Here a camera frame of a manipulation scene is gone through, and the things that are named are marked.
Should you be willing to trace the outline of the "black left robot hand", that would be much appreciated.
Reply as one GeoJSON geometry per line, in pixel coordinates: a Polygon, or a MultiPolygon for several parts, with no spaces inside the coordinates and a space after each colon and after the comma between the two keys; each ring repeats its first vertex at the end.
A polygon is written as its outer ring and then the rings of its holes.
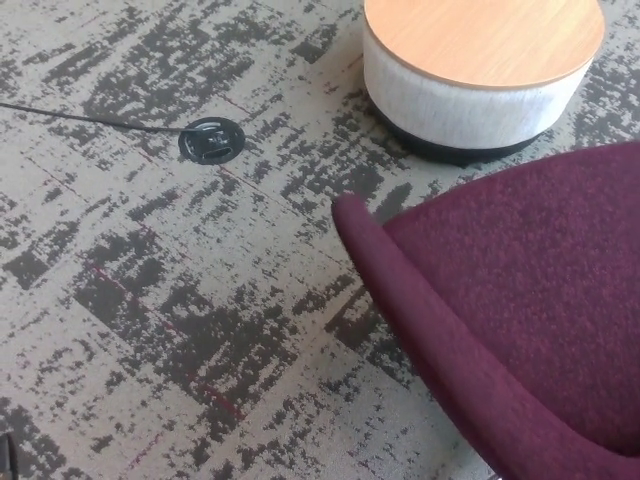
{"type": "Polygon", "coordinates": [[[0,439],[0,479],[14,479],[13,447],[8,434],[2,434],[0,439]]]}

